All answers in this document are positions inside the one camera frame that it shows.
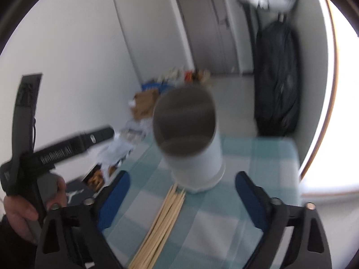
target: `blue and white tablecloth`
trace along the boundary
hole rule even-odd
[[[246,171],[270,197],[300,205],[299,160],[293,141],[222,137],[221,143],[226,163],[222,180],[206,192],[186,194],[154,268],[240,269],[245,265],[262,232],[253,226],[236,192],[238,171]],[[104,236],[121,264],[127,266],[173,183],[151,134],[120,169],[129,172],[131,187]],[[279,268],[282,257],[277,254],[272,268]]]

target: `black backpack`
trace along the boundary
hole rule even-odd
[[[254,117],[262,136],[284,136],[299,116],[299,63],[290,26],[275,21],[259,31],[254,68]]]

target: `human hand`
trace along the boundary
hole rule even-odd
[[[66,184],[62,177],[57,180],[57,194],[46,203],[47,210],[54,203],[58,203],[62,207],[67,205]],[[24,240],[36,243],[26,220],[36,221],[39,217],[36,209],[30,202],[20,195],[5,196],[4,208],[9,224],[13,230]]]

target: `door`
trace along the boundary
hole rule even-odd
[[[224,0],[177,0],[197,69],[238,73],[236,46]]]

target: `floor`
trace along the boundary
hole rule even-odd
[[[212,78],[209,87],[216,104],[221,135],[254,137],[254,77],[222,76]]]

